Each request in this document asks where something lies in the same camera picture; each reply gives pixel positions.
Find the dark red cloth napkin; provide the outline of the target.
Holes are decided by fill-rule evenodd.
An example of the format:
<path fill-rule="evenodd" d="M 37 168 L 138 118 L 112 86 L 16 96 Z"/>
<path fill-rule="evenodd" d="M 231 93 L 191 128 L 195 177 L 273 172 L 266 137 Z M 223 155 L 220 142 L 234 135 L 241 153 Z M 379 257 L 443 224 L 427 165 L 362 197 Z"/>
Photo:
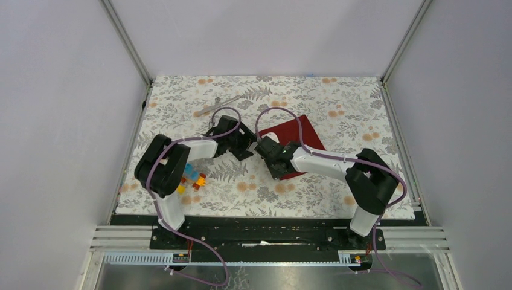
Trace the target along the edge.
<path fill-rule="evenodd" d="M 286 146 L 290 141 L 296 141 L 300 143 L 299 128 L 302 129 L 302 137 L 305 145 L 310 146 L 314 149 L 325 150 L 325 147 L 319 138 L 317 132 L 313 128 L 311 122 L 306 115 L 298 117 L 298 121 L 290 120 L 274 127 L 264 129 L 259 132 L 261 139 L 264 137 L 270 137 L 282 146 Z M 291 179 L 303 175 L 303 172 L 298 171 L 296 174 L 287 175 L 284 179 Z"/>

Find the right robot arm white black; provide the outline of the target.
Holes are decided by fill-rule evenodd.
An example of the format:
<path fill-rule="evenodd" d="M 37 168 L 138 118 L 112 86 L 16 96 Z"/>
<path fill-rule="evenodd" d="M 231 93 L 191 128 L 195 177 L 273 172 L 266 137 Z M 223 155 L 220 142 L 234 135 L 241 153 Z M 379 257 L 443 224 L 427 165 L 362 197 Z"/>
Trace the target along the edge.
<path fill-rule="evenodd" d="M 403 183 L 400 175 L 371 150 L 355 157 L 319 150 L 291 141 L 283 146 L 270 137 L 262 138 L 255 151 L 262 157 L 274 179 L 291 173 L 312 173 L 345 181 L 356 201 L 346 240 L 355 249 L 370 241 L 370 233 Z"/>

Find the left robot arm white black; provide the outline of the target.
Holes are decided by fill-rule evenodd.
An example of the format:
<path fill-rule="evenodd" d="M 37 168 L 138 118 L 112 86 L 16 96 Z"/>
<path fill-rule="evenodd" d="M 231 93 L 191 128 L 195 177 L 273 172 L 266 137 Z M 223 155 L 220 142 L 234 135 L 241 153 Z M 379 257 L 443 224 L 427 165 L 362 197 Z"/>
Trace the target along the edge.
<path fill-rule="evenodd" d="M 198 137 L 171 138 L 157 134 L 134 170 L 134 177 L 146 189 L 155 205 L 158 223 L 166 231 L 164 240 L 172 248 L 180 248 L 187 242 L 185 221 L 178 187 L 188 162 L 213 159 L 229 152 L 243 161 L 253 155 L 250 146 L 257 141 L 256 135 L 240 120 L 221 116 L 217 125 Z"/>

